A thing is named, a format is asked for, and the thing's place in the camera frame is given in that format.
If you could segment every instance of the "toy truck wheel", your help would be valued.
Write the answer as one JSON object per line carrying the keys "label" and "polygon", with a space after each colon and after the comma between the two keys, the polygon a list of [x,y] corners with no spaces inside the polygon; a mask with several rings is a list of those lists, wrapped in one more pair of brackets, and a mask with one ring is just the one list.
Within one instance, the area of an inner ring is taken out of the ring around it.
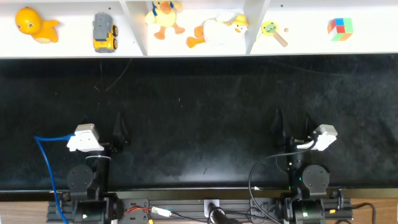
{"label": "toy truck wheel", "polygon": [[117,37],[118,34],[119,34],[119,29],[118,29],[118,27],[115,26],[115,25],[113,25],[113,26],[112,26],[112,31],[113,31],[113,35],[114,35],[115,37]]}
{"label": "toy truck wheel", "polygon": [[118,41],[113,39],[113,49],[116,50],[118,48]]}

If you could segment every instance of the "black tabletop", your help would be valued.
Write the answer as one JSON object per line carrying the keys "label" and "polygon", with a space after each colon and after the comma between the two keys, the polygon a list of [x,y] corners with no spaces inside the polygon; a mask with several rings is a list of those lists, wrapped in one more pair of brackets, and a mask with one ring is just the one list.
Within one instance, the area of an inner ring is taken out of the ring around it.
{"label": "black tabletop", "polygon": [[[140,58],[120,77],[128,62],[0,61],[0,190],[51,189],[33,135],[64,136],[87,117],[109,141],[118,112],[132,144],[112,155],[111,190],[245,187],[253,164],[279,152],[267,134],[278,107],[294,133],[306,113],[336,128],[337,141],[312,152],[332,187],[398,187],[397,55]],[[67,189],[85,155],[43,145]],[[275,160],[253,180],[288,187]]]}

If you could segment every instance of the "rubik's cube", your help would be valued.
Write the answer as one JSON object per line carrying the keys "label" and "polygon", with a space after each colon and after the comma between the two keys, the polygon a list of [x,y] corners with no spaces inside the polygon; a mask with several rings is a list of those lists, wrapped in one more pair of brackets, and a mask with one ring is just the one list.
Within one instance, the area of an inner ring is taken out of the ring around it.
{"label": "rubik's cube", "polygon": [[331,41],[344,41],[354,33],[353,21],[351,18],[333,19],[328,25],[329,36]]}

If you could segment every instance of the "yellow plush duck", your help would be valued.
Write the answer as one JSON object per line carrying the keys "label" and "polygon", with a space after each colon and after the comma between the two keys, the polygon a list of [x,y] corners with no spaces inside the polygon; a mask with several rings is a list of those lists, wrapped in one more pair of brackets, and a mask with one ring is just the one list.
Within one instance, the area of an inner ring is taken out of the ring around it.
{"label": "yellow plush duck", "polygon": [[185,29],[179,27],[175,22],[177,15],[174,9],[181,11],[181,3],[175,1],[154,1],[152,2],[152,7],[152,11],[145,17],[145,22],[149,25],[156,23],[160,26],[160,31],[155,33],[156,38],[164,40],[164,34],[168,27],[173,27],[176,34],[185,32]]}
{"label": "yellow plush duck", "polygon": [[246,16],[239,14],[232,22],[220,22],[215,19],[208,19],[203,26],[195,28],[195,37],[188,37],[187,45],[194,48],[197,44],[208,43],[222,45],[238,41],[246,31],[249,24]]}
{"label": "yellow plush duck", "polygon": [[29,34],[34,40],[41,44],[58,42],[58,35],[55,26],[58,21],[45,21],[35,10],[25,7],[18,11],[15,22],[19,31],[23,34]]}

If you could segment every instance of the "toy truck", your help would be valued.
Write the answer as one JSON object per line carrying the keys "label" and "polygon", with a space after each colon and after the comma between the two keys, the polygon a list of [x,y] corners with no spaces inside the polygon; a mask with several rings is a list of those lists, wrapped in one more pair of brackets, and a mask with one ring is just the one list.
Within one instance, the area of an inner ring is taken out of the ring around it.
{"label": "toy truck", "polygon": [[94,49],[98,53],[114,52],[118,47],[115,37],[118,28],[113,24],[113,19],[106,13],[97,13],[93,21]]}

